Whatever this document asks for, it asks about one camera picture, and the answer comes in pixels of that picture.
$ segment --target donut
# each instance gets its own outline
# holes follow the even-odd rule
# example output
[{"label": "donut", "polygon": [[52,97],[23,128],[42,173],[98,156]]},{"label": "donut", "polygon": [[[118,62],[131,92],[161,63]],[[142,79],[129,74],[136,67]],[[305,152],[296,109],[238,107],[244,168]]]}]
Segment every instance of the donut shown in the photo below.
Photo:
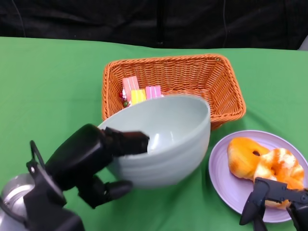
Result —
[{"label": "donut", "polygon": [[238,178],[253,180],[260,156],[268,152],[269,149],[250,138],[234,138],[227,148],[229,170]]},{"label": "donut", "polygon": [[[287,149],[276,148],[268,154],[260,156],[254,179],[262,177],[288,184],[288,189],[304,188],[304,169],[296,157]],[[285,209],[288,201],[282,204],[266,201],[265,205]]]}]

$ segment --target orange wicker basket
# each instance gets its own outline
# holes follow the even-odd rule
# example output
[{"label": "orange wicker basket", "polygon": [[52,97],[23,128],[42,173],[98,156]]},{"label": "orange wicker basket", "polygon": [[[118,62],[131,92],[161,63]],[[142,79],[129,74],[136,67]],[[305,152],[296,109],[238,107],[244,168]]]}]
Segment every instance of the orange wicker basket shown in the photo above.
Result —
[{"label": "orange wicker basket", "polygon": [[103,120],[123,109],[122,79],[136,76],[140,89],[161,86],[163,95],[202,97],[211,107],[211,128],[240,119],[245,102],[229,60],[218,54],[119,60],[103,72]]}]

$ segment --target green tablecloth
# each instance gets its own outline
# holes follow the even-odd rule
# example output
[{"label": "green tablecloth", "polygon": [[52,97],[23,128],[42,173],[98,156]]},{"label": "green tablecloth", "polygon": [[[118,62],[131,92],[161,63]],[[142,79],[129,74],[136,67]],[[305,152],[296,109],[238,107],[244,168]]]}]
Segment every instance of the green tablecloth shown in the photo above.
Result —
[{"label": "green tablecloth", "polygon": [[[90,209],[76,190],[67,207],[87,231],[252,231],[215,192],[207,172],[213,146],[243,129],[275,133],[308,157],[308,52],[280,50],[160,50],[102,42],[0,38],[0,186],[26,172],[33,139],[45,160],[75,130],[101,123],[104,66],[113,60],[220,53],[229,58],[247,104],[247,114],[212,132],[203,164],[176,186],[135,190]],[[104,181],[113,176],[103,170]],[[295,230],[292,222],[269,231]]]}]

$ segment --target ceramic bowl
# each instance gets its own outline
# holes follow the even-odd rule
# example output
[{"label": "ceramic bowl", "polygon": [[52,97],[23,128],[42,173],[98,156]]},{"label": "ceramic bowl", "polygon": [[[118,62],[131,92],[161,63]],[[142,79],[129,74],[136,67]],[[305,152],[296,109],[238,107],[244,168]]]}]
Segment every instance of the ceramic bowl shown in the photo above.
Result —
[{"label": "ceramic bowl", "polygon": [[119,111],[99,125],[106,127],[150,137],[147,153],[116,158],[110,171],[136,188],[164,187],[179,183],[202,162],[210,138],[210,107],[198,97],[166,96]]}]

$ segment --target black cloth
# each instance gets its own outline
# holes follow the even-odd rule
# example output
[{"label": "black cloth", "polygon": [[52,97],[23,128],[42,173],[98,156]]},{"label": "black cloth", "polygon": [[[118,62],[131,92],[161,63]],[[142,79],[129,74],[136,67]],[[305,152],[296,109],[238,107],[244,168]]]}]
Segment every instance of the black cloth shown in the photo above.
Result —
[{"label": "black cloth", "polygon": [[[30,38],[295,50],[308,34],[305,0],[14,1]],[[0,36],[23,36],[12,0],[0,0]]]}]

